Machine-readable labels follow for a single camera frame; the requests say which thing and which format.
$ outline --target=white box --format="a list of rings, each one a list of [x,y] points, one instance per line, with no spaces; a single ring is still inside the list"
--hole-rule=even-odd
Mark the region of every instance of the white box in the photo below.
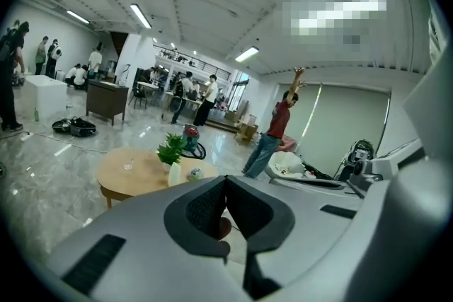
[[[34,119],[35,108],[40,119],[66,110],[65,82],[47,76],[27,76],[22,88],[21,100],[27,117]]]

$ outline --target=backpack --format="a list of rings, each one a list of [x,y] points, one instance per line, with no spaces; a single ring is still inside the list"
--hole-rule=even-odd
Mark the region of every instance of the backpack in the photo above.
[[[55,48],[52,50],[52,54],[50,55],[52,59],[59,59],[62,56],[62,50],[59,45],[55,45]]]
[[[8,61],[11,56],[12,34],[14,34],[14,32],[9,31],[0,39],[0,62]]]
[[[184,86],[183,86],[183,82],[182,81],[178,81],[176,86],[175,86],[175,91],[173,92],[173,94],[176,96],[176,97],[180,97],[182,98],[184,96]]]

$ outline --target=green plant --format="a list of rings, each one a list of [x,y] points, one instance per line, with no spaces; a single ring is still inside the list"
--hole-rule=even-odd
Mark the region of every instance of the green plant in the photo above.
[[[179,163],[179,159],[186,144],[187,143],[181,136],[177,136],[175,134],[167,134],[166,144],[159,145],[158,148],[159,160],[169,165],[173,165],[173,163]]]

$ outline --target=round wooden table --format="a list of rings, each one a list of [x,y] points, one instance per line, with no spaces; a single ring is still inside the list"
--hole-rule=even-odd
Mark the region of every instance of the round wooden table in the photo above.
[[[204,178],[219,175],[216,168],[203,160],[181,158],[180,183],[187,182],[187,174],[199,168]],[[168,187],[168,173],[164,172],[156,152],[120,147],[110,151],[96,171],[101,192],[107,199],[107,207],[112,207],[112,199],[125,200],[137,195],[155,192]]]

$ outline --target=red shirt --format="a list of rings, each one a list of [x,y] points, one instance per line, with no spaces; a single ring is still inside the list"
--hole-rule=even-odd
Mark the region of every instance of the red shirt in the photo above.
[[[276,114],[270,121],[270,127],[267,132],[269,136],[277,137],[281,139],[283,134],[285,133],[286,125],[289,121],[289,113],[288,102],[283,100],[282,102],[278,102],[275,106]]]

